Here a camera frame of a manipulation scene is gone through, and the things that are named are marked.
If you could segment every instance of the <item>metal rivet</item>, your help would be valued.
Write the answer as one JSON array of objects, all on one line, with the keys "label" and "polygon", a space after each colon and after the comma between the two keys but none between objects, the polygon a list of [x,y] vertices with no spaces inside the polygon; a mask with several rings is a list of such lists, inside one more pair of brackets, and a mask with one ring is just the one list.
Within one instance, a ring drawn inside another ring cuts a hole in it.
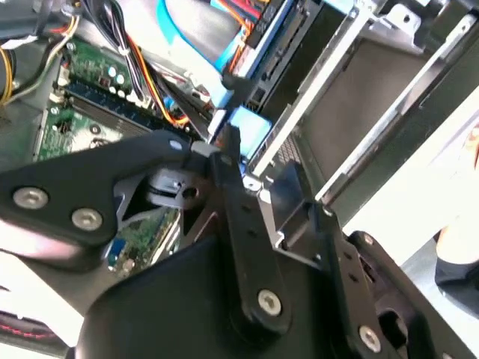
[{"label": "metal rivet", "polygon": [[170,146],[174,150],[178,150],[178,151],[181,151],[183,149],[183,146],[181,145],[181,143],[175,140],[170,140]]},{"label": "metal rivet", "polygon": [[231,158],[226,155],[222,155],[222,161],[228,166],[231,166],[233,164],[233,161],[231,161]]},{"label": "metal rivet", "polygon": [[366,325],[363,325],[359,328],[359,336],[361,337],[362,342],[374,353],[379,353],[381,351],[381,342],[377,337],[376,333]]},{"label": "metal rivet", "polygon": [[103,218],[98,211],[91,208],[80,208],[72,214],[72,222],[80,230],[93,231],[102,226]]},{"label": "metal rivet", "polygon": [[262,310],[270,316],[279,316],[281,313],[281,301],[278,296],[268,289],[263,289],[257,295],[257,302]]},{"label": "metal rivet", "polygon": [[328,215],[329,217],[333,217],[335,214],[326,206],[323,206],[323,211]]},{"label": "metal rivet", "polygon": [[36,187],[23,187],[13,194],[13,201],[18,207],[40,209],[48,203],[48,194]]},{"label": "metal rivet", "polygon": [[373,239],[373,237],[371,237],[369,234],[365,234],[365,235],[364,235],[364,240],[365,240],[366,243],[368,243],[369,245],[373,245],[373,244],[374,244],[374,239]]}]

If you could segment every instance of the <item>black metal bracket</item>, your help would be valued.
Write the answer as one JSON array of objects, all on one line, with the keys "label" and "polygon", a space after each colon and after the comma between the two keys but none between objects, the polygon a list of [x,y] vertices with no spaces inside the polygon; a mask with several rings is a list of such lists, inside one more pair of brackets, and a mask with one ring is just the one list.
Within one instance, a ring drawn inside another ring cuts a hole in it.
[{"label": "black metal bracket", "polygon": [[[161,206],[176,207],[194,223],[186,240],[193,243],[207,234],[222,238],[231,315],[238,328],[261,337],[285,333],[290,305],[259,204],[242,184],[240,133],[227,126],[225,134],[227,152],[212,151],[209,157],[160,131],[2,174],[0,218],[25,236],[16,237],[15,245],[0,241],[0,249],[63,269],[86,270],[101,263],[124,223]],[[33,209],[19,204],[16,193],[22,188],[39,188],[46,195],[44,205]],[[101,218],[97,228],[79,227],[77,209],[94,210]],[[263,289],[281,299],[275,315],[258,304]]]},{"label": "black metal bracket", "polygon": [[362,358],[373,352],[378,358],[400,359],[382,333],[358,251],[345,239],[335,214],[312,205],[309,215],[314,232],[320,233],[320,261],[331,277],[350,348]]}]

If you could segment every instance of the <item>capacitor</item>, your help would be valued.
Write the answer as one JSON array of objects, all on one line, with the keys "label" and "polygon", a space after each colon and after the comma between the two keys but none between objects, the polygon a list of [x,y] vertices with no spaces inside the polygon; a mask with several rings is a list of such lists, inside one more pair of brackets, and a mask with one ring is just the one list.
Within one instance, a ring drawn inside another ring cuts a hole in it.
[{"label": "capacitor", "polygon": [[124,84],[124,83],[125,83],[125,76],[123,76],[122,74],[118,75],[118,76],[117,76],[117,83],[118,83],[119,85]]},{"label": "capacitor", "polygon": [[117,75],[117,69],[115,69],[113,66],[110,66],[108,68],[108,75],[110,77],[115,77]]}]

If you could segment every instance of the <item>black wire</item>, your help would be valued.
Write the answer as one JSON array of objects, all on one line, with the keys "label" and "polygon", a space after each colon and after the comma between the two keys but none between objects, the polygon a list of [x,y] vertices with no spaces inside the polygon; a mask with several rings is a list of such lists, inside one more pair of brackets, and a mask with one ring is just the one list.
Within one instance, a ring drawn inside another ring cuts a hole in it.
[{"label": "black wire", "polygon": [[14,50],[6,51],[8,59],[10,60],[10,66],[12,68],[12,79],[15,79],[16,76],[16,54]]},{"label": "black wire", "polygon": [[40,5],[40,11],[38,12],[37,24],[33,30],[34,36],[40,36],[45,29],[48,22],[48,18],[52,13],[53,0],[43,0]]},{"label": "black wire", "polygon": [[[120,44],[119,47],[122,49],[130,49],[128,35],[126,34],[126,30],[122,22],[123,13],[121,12],[121,9],[119,9],[117,6],[111,8],[111,17],[113,33]],[[132,80],[133,90],[135,91],[137,97],[142,101],[144,96],[141,86],[140,67],[138,63],[135,62],[135,56],[131,50],[129,51],[129,54],[124,57],[126,59],[129,77]]]},{"label": "black wire", "polygon": [[35,73],[32,75],[32,77],[23,82],[16,90],[13,90],[12,91],[12,96],[15,96],[17,95],[18,93],[20,92],[23,92],[24,90],[26,90],[27,88],[31,87],[37,80],[38,78],[41,76],[41,74],[43,73],[43,70],[45,69],[45,66],[46,66],[46,61],[48,60],[48,57],[50,55],[50,52],[53,50],[53,48],[55,46],[57,46],[58,43],[61,42],[61,39],[60,40],[56,40],[56,41],[53,41],[51,43],[49,43],[46,47],[45,47],[45,51],[43,52],[43,55],[42,55],[42,58],[40,59],[40,65],[38,66],[37,70],[35,71]]}]

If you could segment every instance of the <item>electronic component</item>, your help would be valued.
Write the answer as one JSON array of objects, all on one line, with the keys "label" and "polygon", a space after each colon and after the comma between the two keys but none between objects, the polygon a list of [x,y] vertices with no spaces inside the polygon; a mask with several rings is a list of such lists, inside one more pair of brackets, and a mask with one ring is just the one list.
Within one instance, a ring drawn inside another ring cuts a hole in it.
[{"label": "electronic component", "polygon": [[108,260],[108,267],[110,271],[116,270],[116,264],[118,258],[120,258],[121,252],[126,246],[126,240],[122,238],[115,238],[113,240],[112,246],[110,247],[110,251],[107,256]]},{"label": "electronic component", "polygon": [[124,83],[125,83],[125,76],[123,76],[122,74],[118,75],[117,76],[117,84],[123,85]]},{"label": "electronic component", "polygon": [[52,125],[52,130],[62,135],[65,135],[71,130],[72,123],[70,120],[61,120],[60,122]]},{"label": "electronic component", "polygon": [[117,75],[117,69],[115,69],[113,66],[110,66],[108,68],[108,74],[110,77],[115,77]]},{"label": "electronic component", "polygon": [[110,79],[107,79],[106,77],[100,77],[98,79],[98,83],[100,84],[102,88],[109,88],[112,82],[110,81]]},{"label": "electronic component", "polygon": [[105,90],[108,90],[115,80],[126,91],[132,90],[126,65],[115,60],[113,54],[106,56],[107,50],[99,50],[76,38],[72,39],[72,43],[75,45],[75,52],[70,53],[69,71],[73,78],[98,85]]},{"label": "electronic component", "polygon": [[65,87],[65,92],[77,112],[89,118],[99,119],[121,133],[131,135],[155,129],[168,129],[184,138],[196,138],[195,135],[187,135],[181,129],[153,115],[152,111],[139,108],[136,104],[111,94],[109,90],[94,87],[79,79],[73,79]]}]

